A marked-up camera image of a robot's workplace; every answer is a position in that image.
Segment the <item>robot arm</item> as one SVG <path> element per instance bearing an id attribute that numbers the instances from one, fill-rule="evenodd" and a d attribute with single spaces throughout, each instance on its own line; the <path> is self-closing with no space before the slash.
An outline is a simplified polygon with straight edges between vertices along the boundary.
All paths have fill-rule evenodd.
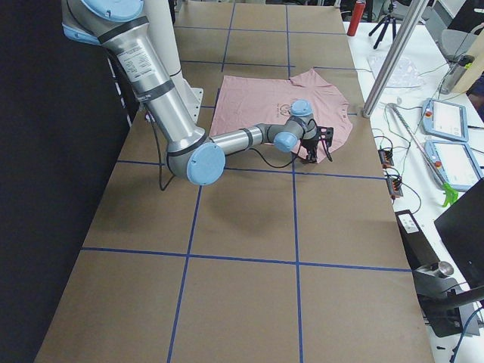
<path id="1" fill-rule="evenodd" d="M 317 160 L 321 127 L 310 103 L 294 101 L 283 125 L 258 124 L 214 137 L 197 126 L 201 96 L 183 78 L 168 1 L 63 1 L 64 35 L 100 45 L 117 60 L 155 130 L 167 140 L 162 160 L 170 172 L 195 185 L 209 185 L 223 173 L 228 155 L 270 143 L 282 152 L 304 147 Z"/>

